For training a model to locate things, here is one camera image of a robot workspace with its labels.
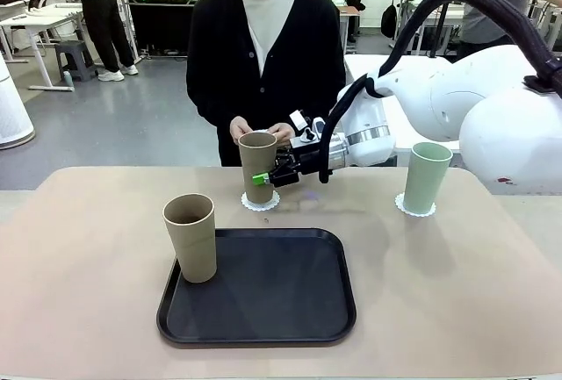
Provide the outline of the person's right hand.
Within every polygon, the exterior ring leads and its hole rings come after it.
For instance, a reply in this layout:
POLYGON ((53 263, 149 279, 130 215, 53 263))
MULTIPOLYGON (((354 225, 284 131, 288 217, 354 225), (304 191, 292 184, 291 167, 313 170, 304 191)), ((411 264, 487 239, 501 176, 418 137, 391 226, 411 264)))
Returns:
POLYGON ((237 116, 232 119, 229 126, 229 132, 235 145, 239 143, 241 136, 252 133, 254 130, 249 126, 247 120, 237 116))

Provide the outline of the person's left hand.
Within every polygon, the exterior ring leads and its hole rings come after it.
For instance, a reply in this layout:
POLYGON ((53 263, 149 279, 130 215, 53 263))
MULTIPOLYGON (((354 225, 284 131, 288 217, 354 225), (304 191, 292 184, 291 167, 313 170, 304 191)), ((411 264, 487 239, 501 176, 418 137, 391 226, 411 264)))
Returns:
POLYGON ((289 142, 295 136, 292 126, 287 123, 277 123, 271 126, 268 133, 276 138, 278 144, 289 142))

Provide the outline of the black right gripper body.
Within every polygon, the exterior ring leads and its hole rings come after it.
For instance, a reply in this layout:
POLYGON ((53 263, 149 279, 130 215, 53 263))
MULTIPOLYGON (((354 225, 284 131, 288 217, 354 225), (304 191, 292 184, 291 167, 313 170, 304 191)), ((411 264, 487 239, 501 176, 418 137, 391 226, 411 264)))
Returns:
POLYGON ((300 176, 311 174, 318 174, 320 182, 327 183, 330 170, 322 160, 320 144, 314 143, 291 147, 291 162, 280 168, 280 174, 286 175, 286 185, 298 183, 300 176))

